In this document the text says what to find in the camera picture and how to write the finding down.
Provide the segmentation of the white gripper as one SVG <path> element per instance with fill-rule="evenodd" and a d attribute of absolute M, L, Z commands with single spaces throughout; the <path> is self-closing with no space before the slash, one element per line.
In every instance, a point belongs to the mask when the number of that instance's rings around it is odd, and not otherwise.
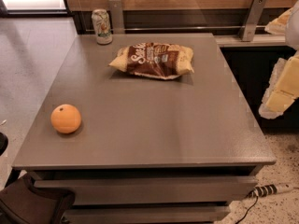
<path fill-rule="evenodd" d="M 293 8 L 268 22 L 264 30 L 271 35 L 285 35 L 286 44 L 299 50 L 299 0 Z M 282 116 L 298 98 L 299 56 L 292 56 L 289 60 L 279 58 L 263 95 L 259 114 L 265 119 L 275 119 Z"/>

